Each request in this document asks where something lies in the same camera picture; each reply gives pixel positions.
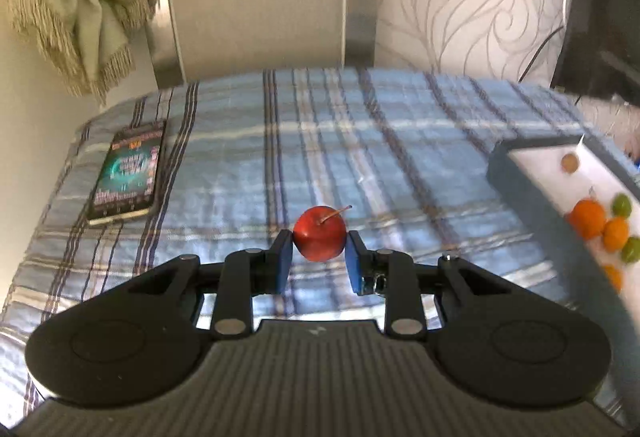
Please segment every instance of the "ridged black surface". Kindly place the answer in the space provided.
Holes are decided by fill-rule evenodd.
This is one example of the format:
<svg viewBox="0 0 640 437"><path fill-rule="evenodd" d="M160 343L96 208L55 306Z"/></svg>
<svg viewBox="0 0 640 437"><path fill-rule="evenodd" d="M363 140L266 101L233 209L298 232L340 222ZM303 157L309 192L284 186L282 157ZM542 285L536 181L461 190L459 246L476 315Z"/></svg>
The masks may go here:
<svg viewBox="0 0 640 437"><path fill-rule="evenodd" d="M200 368L154 401L82 410L47 401L19 436L621 436L590 403L540 412L459 390L417 343L374 322L264 321L216 344Z"/></svg>

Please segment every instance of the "orange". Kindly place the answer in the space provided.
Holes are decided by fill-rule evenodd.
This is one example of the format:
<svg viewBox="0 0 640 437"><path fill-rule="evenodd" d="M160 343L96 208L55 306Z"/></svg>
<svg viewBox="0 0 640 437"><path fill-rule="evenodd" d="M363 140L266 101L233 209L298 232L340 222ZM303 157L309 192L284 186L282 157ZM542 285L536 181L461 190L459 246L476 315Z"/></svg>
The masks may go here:
<svg viewBox="0 0 640 437"><path fill-rule="evenodd" d="M602 245L610 253L615 253L625 247L629 239L629 226L621 216L615 216L604 226Z"/></svg>
<svg viewBox="0 0 640 437"><path fill-rule="evenodd" d="M578 235L585 240L591 240L603 232L607 214L597 200L583 198L567 215L567 220Z"/></svg>
<svg viewBox="0 0 640 437"><path fill-rule="evenodd" d="M622 290L622 273L620 270L610 263L603 265L602 270L607 275L607 278L609 278L609 282L613 289L620 292Z"/></svg>

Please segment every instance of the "phone screen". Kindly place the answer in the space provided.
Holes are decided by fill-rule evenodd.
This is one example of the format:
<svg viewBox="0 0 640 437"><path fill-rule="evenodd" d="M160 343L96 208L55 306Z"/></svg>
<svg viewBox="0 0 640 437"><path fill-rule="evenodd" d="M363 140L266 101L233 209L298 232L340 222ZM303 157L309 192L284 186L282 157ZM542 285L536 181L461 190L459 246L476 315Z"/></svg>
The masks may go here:
<svg viewBox="0 0 640 437"><path fill-rule="evenodd" d="M104 160L89 220L139 216L153 205L164 122L115 135Z"/></svg>

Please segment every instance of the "bed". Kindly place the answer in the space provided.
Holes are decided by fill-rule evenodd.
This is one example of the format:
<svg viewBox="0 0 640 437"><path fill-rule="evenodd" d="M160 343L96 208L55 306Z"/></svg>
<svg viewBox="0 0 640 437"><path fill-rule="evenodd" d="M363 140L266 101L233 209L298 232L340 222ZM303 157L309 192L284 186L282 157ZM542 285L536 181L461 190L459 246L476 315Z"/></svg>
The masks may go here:
<svg viewBox="0 0 640 437"><path fill-rule="evenodd" d="M167 130L158 212L88 226L111 137L159 118ZM0 322L0 422L10 427L40 402L22 358L39 323L175 255L215 262L268 247L316 204L353 205L348 227L369 247L406 251L417 263L457 252L571 305L485 172L500 139L584 131L593 133L572 102L546 88L397 70L265 71L123 102L78 130L15 274ZM435 326L433 300L424 305ZM296 254L284 296L257 297L254 314L256 322L382 319L383 305L351 292L340 258L318 264ZM607 384L597 401L610 414L620 409Z"/></svg>

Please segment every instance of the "tray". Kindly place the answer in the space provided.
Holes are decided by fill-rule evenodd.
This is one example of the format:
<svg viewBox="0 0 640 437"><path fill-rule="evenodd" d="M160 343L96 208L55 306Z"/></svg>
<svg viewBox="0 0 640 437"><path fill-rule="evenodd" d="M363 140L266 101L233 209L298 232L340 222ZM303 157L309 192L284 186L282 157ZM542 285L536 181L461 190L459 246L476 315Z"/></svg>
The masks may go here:
<svg viewBox="0 0 640 437"><path fill-rule="evenodd" d="M560 166L568 152L580 160L573 175ZM628 421L640 423L640 262L624 266L618 296L599 266L613 263L622 270L618 255L606 253L599 237L584 242L563 218L589 196L590 188L604 207L624 192L632 199L631 233L640 235L640 189L602 143L587 135L498 143L489 158L487 180L533 232L580 312L607 333L614 385Z"/></svg>

